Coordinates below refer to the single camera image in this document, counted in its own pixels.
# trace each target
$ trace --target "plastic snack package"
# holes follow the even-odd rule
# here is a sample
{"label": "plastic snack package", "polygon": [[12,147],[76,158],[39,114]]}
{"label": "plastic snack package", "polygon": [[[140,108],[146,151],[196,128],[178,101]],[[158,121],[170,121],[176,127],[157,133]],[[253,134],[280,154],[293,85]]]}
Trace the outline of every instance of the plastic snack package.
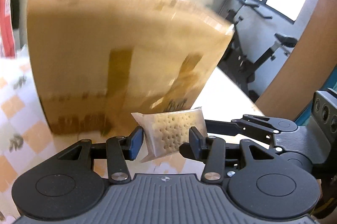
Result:
{"label": "plastic snack package", "polygon": [[144,128],[148,155],[142,162],[171,155],[179,146],[188,142],[190,127],[195,126],[201,135],[207,136],[206,124],[201,108],[157,114],[132,113]]}

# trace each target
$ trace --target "exercise bike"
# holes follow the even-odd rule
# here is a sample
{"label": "exercise bike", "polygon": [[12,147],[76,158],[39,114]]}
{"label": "exercise bike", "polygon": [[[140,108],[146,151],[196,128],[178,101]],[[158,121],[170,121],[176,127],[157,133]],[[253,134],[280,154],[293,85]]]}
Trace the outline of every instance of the exercise bike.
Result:
{"label": "exercise bike", "polygon": [[[229,0],[224,0],[218,14],[222,14],[224,8],[226,7]],[[225,17],[226,20],[234,25],[233,37],[223,55],[218,67],[233,81],[235,82],[241,90],[249,96],[249,98],[255,102],[258,99],[258,95],[255,91],[248,89],[248,83],[252,83],[255,80],[255,71],[260,68],[269,58],[271,61],[275,60],[275,51],[281,48],[285,56],[290,55],[289,48],[294,48],[298,40],[294,37],[286,36],[281,33],[275,33],[276,38],[274,44],[269,47],[254,63],[247,58],[247,55],[243,53],[240,44],[240,37],[237,30],[237,24],[243,20],[241,16],[237,19],[237,13],[242,7],[248,7],[256,12],[261,18],[265,20],[270,20],[272,16],[263,15],[257,8],[259,4],[247,3],[247,0],[238,0],[241,6],[238,10],[229,9],[228,14]]]}

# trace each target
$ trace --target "table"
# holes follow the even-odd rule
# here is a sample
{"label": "table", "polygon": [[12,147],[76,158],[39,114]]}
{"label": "table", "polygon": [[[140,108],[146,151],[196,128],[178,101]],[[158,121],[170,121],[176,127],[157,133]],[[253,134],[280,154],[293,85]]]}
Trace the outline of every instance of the table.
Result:
{"label": "table", "polygon": [[[35,165],[83,138],[105,142],[98,132],[54,136],[50,133],[34,86],[29,58],[0,59],[0,211],[10,220],[19,216],[11,199],[14,180]],[[193,108],[201,106],[205,119],[230,121],[243,114],[262,115],[249,98],[218,68],[214,70]],[[242,135],[219,136],[239,143]],[[200,178],[204,164],[183,158],[179,153],[140,163],[147,155],[145,142],[134,161],[128,161],[130,174],[186,174]],[[95,160],[94,171],[107,177],[106,160]]]}

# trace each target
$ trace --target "bike seat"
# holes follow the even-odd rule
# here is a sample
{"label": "bike seat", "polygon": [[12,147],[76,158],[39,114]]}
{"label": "bike seat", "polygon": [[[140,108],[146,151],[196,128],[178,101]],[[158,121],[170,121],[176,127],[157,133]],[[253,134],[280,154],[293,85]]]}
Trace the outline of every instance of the bike seat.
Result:
{"label": "bike seat", "polygon": [[281,33],[275,33],[275,38],[279,40],[281,45],[284,45],[288,48],[294,48],[298,42],[298,40],[294,37],[286,36]]}

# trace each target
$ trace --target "brown cardboard box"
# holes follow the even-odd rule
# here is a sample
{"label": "brown cardboard box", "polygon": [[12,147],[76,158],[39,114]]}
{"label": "brown cardboard box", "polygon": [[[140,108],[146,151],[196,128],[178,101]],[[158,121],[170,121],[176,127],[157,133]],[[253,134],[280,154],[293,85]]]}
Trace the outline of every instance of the brown cardboard box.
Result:
{"label": "brown cardboard box", "polygon": [[33,76],[52,132],[128,135],[131,112],[189,109],[232,28],[190,0],[28,0]]}

